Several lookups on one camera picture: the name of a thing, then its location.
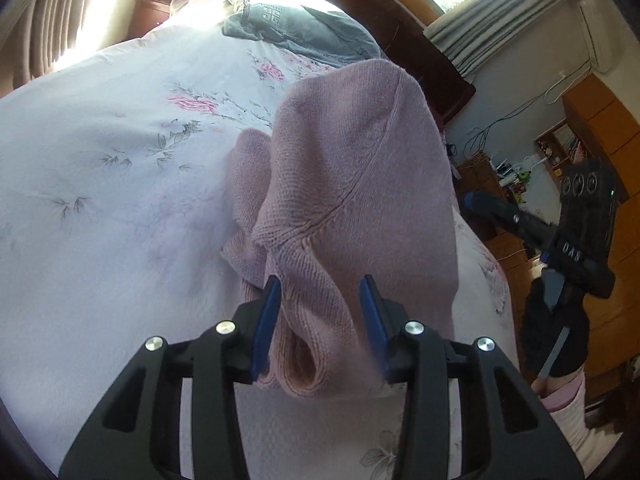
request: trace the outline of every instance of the headboard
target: headboard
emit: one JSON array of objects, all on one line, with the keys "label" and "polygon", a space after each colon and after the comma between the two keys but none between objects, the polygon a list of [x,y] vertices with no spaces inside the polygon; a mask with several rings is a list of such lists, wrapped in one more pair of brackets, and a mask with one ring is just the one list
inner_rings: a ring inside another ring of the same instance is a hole
[{"label": "headboard", "polygon": [[388,58],[414,76],[444,123],[476,93],[424,37],[422,26],[395,0],[327,0],[369,30]]}]

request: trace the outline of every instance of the gloved hand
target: gloved hand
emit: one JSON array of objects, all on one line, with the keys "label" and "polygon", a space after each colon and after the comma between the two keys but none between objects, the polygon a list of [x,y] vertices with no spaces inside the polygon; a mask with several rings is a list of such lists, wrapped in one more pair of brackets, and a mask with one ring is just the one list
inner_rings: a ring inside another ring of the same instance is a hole
[{"label": "gloved hand", "polygon": [[546,358],[562,331],[569,327],[569,337],[551,367],[550,377],[572,374],[587,360],[589,353],[589,318],[582,307],[584,294],[565,287],[558,306],[551,312],[546,306],[544,283],[538,278],[531,283],[525,303],[525,312],[520,330],[520,342],[524,350],[525,366],[539,373]]}]

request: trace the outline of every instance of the white floral bed sheet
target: white floral bed sheet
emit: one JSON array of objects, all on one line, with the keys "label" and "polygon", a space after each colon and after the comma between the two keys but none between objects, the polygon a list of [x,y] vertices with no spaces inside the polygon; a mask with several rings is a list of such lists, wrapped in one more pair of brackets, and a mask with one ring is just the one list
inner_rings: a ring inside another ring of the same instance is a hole
[{"label": "white floral bed sheet", "polygon": [[[271,131],[292,83],[334,70],[223,36],[214,3],[0,100],[0,396],[54,472],[148,336],[194,338],[240,303],[220,257],[227,155],[244,128]],[[515,361],[504,275],[455,216],[456,338],[491,335]],[[318,405],[239,388],[238,406],[253,479],[390,477],[400,397]]]}]

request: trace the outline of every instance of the wooden nightstand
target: wooden nightstand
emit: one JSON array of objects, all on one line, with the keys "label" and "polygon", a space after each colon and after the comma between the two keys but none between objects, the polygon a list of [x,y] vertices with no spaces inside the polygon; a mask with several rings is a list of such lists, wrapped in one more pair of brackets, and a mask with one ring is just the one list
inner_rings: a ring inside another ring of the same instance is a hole
[{"label": "wooden nightstand", "polygon": [[171,0],[136,0],[129,25],[128,40],[142,38],[169,18]]}]

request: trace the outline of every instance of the folded sweater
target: folded sweater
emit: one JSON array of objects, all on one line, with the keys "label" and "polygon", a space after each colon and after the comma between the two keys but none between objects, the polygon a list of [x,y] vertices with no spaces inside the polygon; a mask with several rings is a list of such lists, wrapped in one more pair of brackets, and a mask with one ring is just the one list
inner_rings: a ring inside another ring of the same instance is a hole
[{"label": "folded sweater", "polygon": [[273,138],[239,136],[229,186],[239,230],[223,256],[245,298],[270,274],[282,282],[265,381],[303,397],[380,393],[358,303],[364,274],[409,316],[453,336],[449,165],[404,70],[368,60],[296,83]]}]

